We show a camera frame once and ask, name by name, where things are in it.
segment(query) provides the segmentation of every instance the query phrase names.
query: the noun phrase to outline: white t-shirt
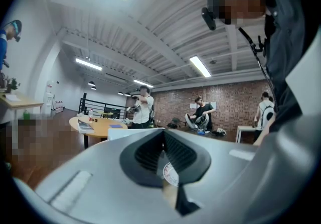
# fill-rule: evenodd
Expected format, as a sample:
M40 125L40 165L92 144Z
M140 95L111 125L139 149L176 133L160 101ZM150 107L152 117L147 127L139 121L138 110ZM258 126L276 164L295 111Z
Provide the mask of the white t-shirt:
M270 100L264 100L259 104L260 119L258 120L258 123L257 123L257 128L256 128L257 130L262 130L262 115L265 108L267 108L268 106L271 106L272 108L274 108L274 103L272 103Z
M149 120L149 113L152 105L154 104L154 98L151 96L146 97L147 103L142 103L140 100L137 100L135 105L140 106L140 110L134 113L134 118L132 122L137 124L146 123Z

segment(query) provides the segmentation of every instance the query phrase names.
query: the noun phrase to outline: circular sticker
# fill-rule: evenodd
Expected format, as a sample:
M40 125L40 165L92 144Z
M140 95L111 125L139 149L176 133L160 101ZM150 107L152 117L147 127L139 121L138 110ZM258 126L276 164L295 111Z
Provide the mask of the circular sticker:
M169 184L179 186L179 176L170 162L165 165L163 175Z

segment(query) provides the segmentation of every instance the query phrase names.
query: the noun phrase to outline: blue shirt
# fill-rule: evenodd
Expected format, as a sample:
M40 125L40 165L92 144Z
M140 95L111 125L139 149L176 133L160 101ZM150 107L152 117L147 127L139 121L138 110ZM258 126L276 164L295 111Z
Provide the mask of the blue shirt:
M7 52L7 34L5 30L0 30L0 70L2 70L2 65L4 63L4 58Z

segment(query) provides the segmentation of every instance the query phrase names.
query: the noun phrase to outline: bag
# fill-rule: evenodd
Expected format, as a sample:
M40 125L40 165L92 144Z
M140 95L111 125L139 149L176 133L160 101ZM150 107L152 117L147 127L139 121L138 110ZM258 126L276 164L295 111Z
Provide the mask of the bag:
M262 130L265 128L268 121L272 118L273 114L274 114L274 109L272 106L269 105L264 109L262 117L261 117Z

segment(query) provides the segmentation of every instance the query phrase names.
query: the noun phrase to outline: brick wall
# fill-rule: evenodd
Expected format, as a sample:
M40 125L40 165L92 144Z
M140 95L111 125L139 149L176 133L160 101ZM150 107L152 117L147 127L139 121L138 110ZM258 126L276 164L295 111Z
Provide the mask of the brick wall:
M264 91L271 94L265 80L155 92L152 93L155 119L160 120L163 127L174 117L185 121L186 113L192 115L196 111L190 109L190 103L200 96L203 101L216 101L217 109L212 113L213 129L225 129L227 139L235 141L238 125L253 125Z

